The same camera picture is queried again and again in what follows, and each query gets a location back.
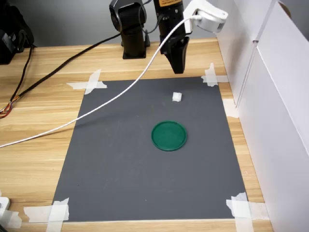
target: wooden table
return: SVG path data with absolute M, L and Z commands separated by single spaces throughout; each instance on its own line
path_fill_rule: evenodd
M 33 89 L 14 105 L 8 117 L 0 120 L 0 144 L 44 132 L 75 119 L 84 90 L 73 90 L 67 82 L 88 81 L 98 69 L 101 69 L 100 81 L 136 79 L 157 47 L 158 43 L 152 43 L 146 59 L 123 60 L 123 48 L 118 44 L 101 45 L 84 54 Z M 84 48 L 86 46 L 36 48 L 22 89 Z M 14 92 L 27 57 L 26 49 L 17 54 L 10 65 L 0 66 L 1 105 L 5 105 Z M 212 62 L 217 75 L 226 75 L 217 39 L 192 40 L 184 74 L 175 75 L 167 59 L 158 55 L 143 78 L 202 76 Z M 229 83 L 219 83 L 219 87 L 223 99 L 233 98 Z M 239 119 L 227 119 L 249 201 L 264 202 Z M 10 210 L 20 212 L 23 220 L 22 228 L 12 231 L 45 231 L 46 224 L 27 223 L 28 217 L 23 208 L 51 205 L 74 125 L 42 138 L 0 149 L 0 190 L 2 196 L 11 199 Z M 257 232 L 272 231 L 268 220 L 254 220 L 253 226 Z M 235 232 L 236 227 L 233 219 L 64 222 L 62 231 Z

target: orange label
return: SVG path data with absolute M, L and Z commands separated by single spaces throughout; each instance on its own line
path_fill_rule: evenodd
M 175 3 L 181 2 L 182 0 L 159 0 L 160 6 L 170 6 Z

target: white cable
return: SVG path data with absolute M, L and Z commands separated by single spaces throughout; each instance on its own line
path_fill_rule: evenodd
M 160 49 L 162 48 L 162 46 L 166 43 L 166 41 L 169 39 L 169 37 L 174 33 L 175 30 L 177 30 L 178 27 L 180 27 L 183 23 L 185 23 L 187 20 L 190 20 L 190 19 L 194 19 L 194 20 L 202 20 L 202 17 L 199 16 L 199 15 L 194 15 L 194 16 L 191 16 L 189 18 L 185 18 L 184 20 L 182 20 L 179 24 L 177 24 L 171 31 L 170 33 L 167 35 L 167 37 L 162 41 L 162 43 L 160 44 L 160 46 L 158 47 L 158 49 L 156 50 L 156 52 L 154 53 L 153 57 L 151 58 L 151 60 L 149 61 L 148 65 L 146 66 L 146 68 L 144 69 L 144 71 L 140 74 L 140 76 L 131 84 L 129 85 L 128 88 L 126 88 L 124 91 L 122 91 L 121 93 L 119 93 L 116 97 L 110 99 L 109 101 L 105 102 L 104 104 L 98 106 L 97 108 L 93 109 L 92 111 L 89 111 L 88 113 L 60 126 L 60 127 L 57 127 L 57 128 L 54 128 L 52 130 L 48 130 L 46 132 L 43 132 L 41 134 L 37 134 L 37 135 L 34 135 L 34 136 L 31 136 L 29 138 L 26 138 L 26 139 L 21 139 L 21 140 L 18 140 L 18 141 L 15 141 L 15 142 L 11 142 L 11 143 L 8 143 L 8 144 L 4 144 L 4 145 L 1 145 L 0 148 L 3 148 L 5 146 L 10 146 L 10 145 L 14 145 L 14 144 L 18 144 L 18 143 L 22 143 L 22 142 L 25 142 L 25 141 L 28 141 L 28 140 L 31 140 L 31 139 L 35 139 L 35 138 L 38 138 L 38 137 L 41 137 L 41 136 L 44 136 L 46 134 L 49 134 L 49 133 L 52 133 L 54 131 L 57 131 L 61 128 L 64 128 L 66 127 L 67 125 L 73 123 L 73 122 L 76 122 L 77 120 L 79 119 L 82 119 L 83 117 L 86 117 L 88 116 L 89 114 L 97 111 L 98 109 L 102 108 L 103 106 L 111 103 L 112 101 L 116 100 L 117 98 L 119 98 L 121 95 L 123 95 L 125 92 L 127 92 L 129 89 L 131 89 L 140 79 L 142 76 L 144 76 L 145 72 L 148 70 L 149 66 L 152 64 L 154 58 L 156 57 L 156 55 L 158 54 L 158 52 L 160 51 Z

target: gray wall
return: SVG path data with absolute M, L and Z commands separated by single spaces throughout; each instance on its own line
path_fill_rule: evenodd
M 37 46 L 64 46 L 94 44 L 118 32 L 112 25 L 109 4 L 111 0 L 10 0 L 21 11 L 30 26 Z M 183 0 L 187 6 L 190 0 Z M 155 7 L 145 6 L 145 28 L 156 25 Z M 215 37 L 214 34 L 196 28 L 191 38 Z M 150 34 L 151 41 L 159 40 L 158 29 Z M 120 43 L 116 38 L 110 43 Z
M 309 40 L 309 0 L 281 0 L 291 11 L 292 20 Z

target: black bag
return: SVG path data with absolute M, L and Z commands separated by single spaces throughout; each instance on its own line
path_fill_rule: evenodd
M 0 0 L 0 64 L 9 64 L 16 53 L 33 43 L 33 34 L 18 8 Z

